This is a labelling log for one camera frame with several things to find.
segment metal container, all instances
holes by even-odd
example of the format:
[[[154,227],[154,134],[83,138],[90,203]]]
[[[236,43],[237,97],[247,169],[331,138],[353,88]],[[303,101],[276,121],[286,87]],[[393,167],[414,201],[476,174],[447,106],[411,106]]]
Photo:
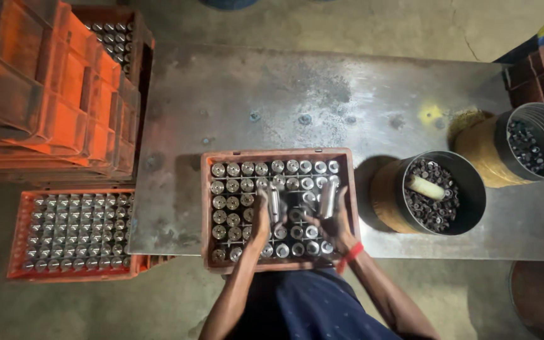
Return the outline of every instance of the metal container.
[[[461,202],[450,228],[437,233],[419,223],[406,203],[404,181],[411,163],[420,158],[431,160],[448,170],[459,186]],[[371,181],[373,209],[390,228],[404,234],[460,235],[476,226],[486,208],[486,190],[480,174],[465,158],[450,151],[428,151],[382,167]]]
[[[544,169],[533,173],[516,158],[507,132],[513,120],[521,120],[532,126],[544,158],[543,103],[524,104],[487,119],[465,129],[455,140],[455,151],[472,162],[487,187],[502,188],[544,180]]]

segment metal cylinder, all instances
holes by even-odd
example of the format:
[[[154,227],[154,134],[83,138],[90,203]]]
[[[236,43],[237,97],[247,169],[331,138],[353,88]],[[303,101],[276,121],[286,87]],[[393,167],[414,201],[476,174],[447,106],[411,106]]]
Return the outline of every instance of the metal cylinder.
[[[336,180],[330,180],[322,187],[319,217],[323,220],[333,216],[335,211],[335,195],[338,188],[339,182]]]
[[[279,243],[276,246],[276,256],[279,258],[285,258],[289,256],[289,246],[284,243]]]
[[[299,242],[297,242],[296,244],[293,244],[293,246],[291,247],[291,253],[293,253],[293,256],[300,257],[305,252],[306,252],[305,247],[303,246],[303,244]]]
[[[455,221],[442,233],[427,229],[412,214],[406,202],[404,181],[413,162],[430,160],[447,170],[459,185],[459,201]],[[450,151],[428,151],[383,166],[371,181],[373,209],[377,217],[397,232],[432,235],[459,235],[472,228],[482,218],[486,208],[486,190],[476,169],[465,158]]]
[[[299,171],[302,174],[309,174],[312,171],[312,163],[309,160],[302,160],[299,162]]]
[[[544,154],[544,104],[524,104],[462,131],[455,140],[455,151],[467,158],[490,188],[528,184],[544,180],[544,168],[533,173],[518,160],[509,141],[512,122],[531,126]]]

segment metal table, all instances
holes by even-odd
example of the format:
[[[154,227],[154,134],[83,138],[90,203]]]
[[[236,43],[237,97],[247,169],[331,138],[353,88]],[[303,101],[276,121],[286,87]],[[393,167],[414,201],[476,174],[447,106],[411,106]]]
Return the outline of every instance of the metal table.
[[[502,65],[173,43],[155,59],[131,252],[200,254],[204,151],[345,146],[371,256],[544,260],[544,183],[487,189],[460,236],[397,234],[369,205],[384,162],[446,150],[460,113],[511,108]]]

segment floor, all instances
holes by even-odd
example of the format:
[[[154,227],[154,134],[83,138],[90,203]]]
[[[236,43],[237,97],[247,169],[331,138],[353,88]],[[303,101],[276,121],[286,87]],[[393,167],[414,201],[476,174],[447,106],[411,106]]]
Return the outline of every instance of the floor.
[[[196,0],[135,4],[158,42],[484,62],[527,40],[544,23],[544,1],[533,0],[260,0],[239,12],[219,12]],[[0,338],[198,337],[223,280],[206,272],[197,257],[173,259],[130,281],[6,282],[20,190],[0,183]],[[533,339],[511,306],[510,261],[378,262],[445,339]],[[346,279],[366,311],[378,317],[355,276],[348,272]]]

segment metal part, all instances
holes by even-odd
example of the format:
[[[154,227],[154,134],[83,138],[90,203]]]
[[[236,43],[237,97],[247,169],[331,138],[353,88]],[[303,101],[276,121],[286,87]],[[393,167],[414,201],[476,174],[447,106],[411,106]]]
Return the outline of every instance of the metal part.
[[[275,186],[268,187],[268,212],[270,222],[278,223],[281,220],[281,196]]]
[[[246,241],[249,240],[249,237],[251,237],[251,227],[250,226],[247,226],[247,227],[243,228],[242,237]]]
[[[302,178],[302,188],[304,190],[312,190],[314,187],[314,180],[310,177]]]
[[[329,160],[327,168],[333,174],[339,173],[339,163],[336,160]]]
[[[282,190],[285,188],[285,183],[286,183],[285,175],[278,174],[272,178],[272,184],[274,184],[274,186],[278,188],[279,190]]]
[[[314,171],[317,174],[326,173],[326,164],[321,160],[317,161],[316,163],[314,163]]]
[[[302,209],[291,209],[289,212],[289,220],[292,222],[301,222],[303,213],[304,211]]]
[[[306,228],[306,237],[307,238],[316,238],[316,237],[318,237],[318,227],[308,226]]]
[[[252,161],[246,161],[241,165],[242,173],[246,176],[253,175],[253,171],[255,171],[255,164],[253,164]]]
[[[274,236],[280,240],[284,240],[286,237],[286,228],[284,226],[276,226],[274,228]]]
[[[272,162],[272,171],[274,171],[275,173],[280,174],[284,169],[285,164],[282,160],[275,160]]]
[[[226,218],[226,212],[223,210],[217,210],[213,213],[213,220],[215,221],[215,223],[223,223]]]
[[[303,236],[303,228],[300,226],[294,226],[291,228],[291,237],[293,237],[296,240],[301,240]]]
[[[266,245],[263,247],[261,256],[262,257],[270,257],[274,253],[274,248],[272,248],[272,245],[269,243],[266,243]]]
[[[238,214],[236,213],[231,213],[230,215],[228,215],[228,217],[226,218],[226,223],[230,226],[230,227],[236,227],[238,226],[238,224],[241,222],[241,218],[238,216]]]
[[[226,207],[228,207],[228,209],[230,210],[236,210],[236,208],[238,208],[238,205],[240,205],[240,203],[238,201],[238,197],[236,196],[230,196],[226,200]]]
[[[305,250],[303,244],[301,244],[301,243],[295,243],[291,247],[291,253],[293,254],[293,256],[300,257],[305,252],[306,252],[306,250]]]
[[[239,247],[236,247],[236,248],[232,248],[232,250],[230,251],[230,260],[232,262],[237,262],[238,259],[241,257],[242,255],[242,249],[239,248]]]
[[[318,176],[316,177],[316,186],[319,188],[319,189],[322,189],[322,186],[325,185],[326,182],[328,182],[329,180],[324,177],[324,176]]]
[[[241,239],[242,231],[238,227],[232,227],[228,230],[228,238],[230,241],[238,241]]]
[[[216,249],[211,252],[211,260],[213,262],[221,262],[226,259],[226,252],[223,249]]]
[[[331,218],[335,211],[335,195],[339,188],[339,182],[332,179],[322,187],[322,197],[320,199],[319,216],[322,219]]]
[[[247,222],[253,222],[253,208],[250,207],[245,209],[245,211],[242,213],[242,218],[244,218]]]
[[[253,191],[253,188],[255,185],[253,184],[253,180],[249,178],[244,178],[241,180],[241,189],[244,192],[251,192]]]
[[[290,177],[286,180],[286,188],[289,190],[299,189],[299,180],[296,177]]]
[[[255,198],[251,194],[242,194],[241,195],[241,204],[244,206],[251,206],[253,205],[253,202],[255,201]]]
[[[215,209],[223,209],[226,206],[226,197],[216,196],[213,198],[213,207]]]
[[[306,244],[306,251],[310,255],[318,255],[320,252],[320,245],[316,241],[310,241]]]
[[[331,243],[328,243],[327,241],[322,241],[322,244],[320,245],[320,249],[325,254],[330,254],[333,252],[333,245]]]
[[[268,165],[264,162],[257,163],[255,165],[255,173],[260,176],[266,176],[268,174]]]
[[[268,179],[264,177],[258,178],[258,180],[255,181],[255,185],[258,186],[258,189],[265,190],[268,188]]]
[[[302,174],[309,174],[312,171],[312,163],[309,160],[302,160],[299,162],[299,171]]]
[[[226,173],[226,167],[222,163],[215,163],[211,166],[211,173],[215,177],[223,177]]]
[[[236,163],[230,163],[228,164],[226,171],[228,172],[228,175],[236,177],[241,173],[241,167]]]
[[[289,246],[284,243],[279,243],[278,246],[276,246],[276,256],[279,258],[289,256]]]
[[[218,224],[212,229],[212,235],[217,240],[222,240],[226,236],[226,228]]]
[[[226,183],[226,189],[228,192],[237,192],[240,187],[241,186],[238,184],[237,180],[228,180]]]

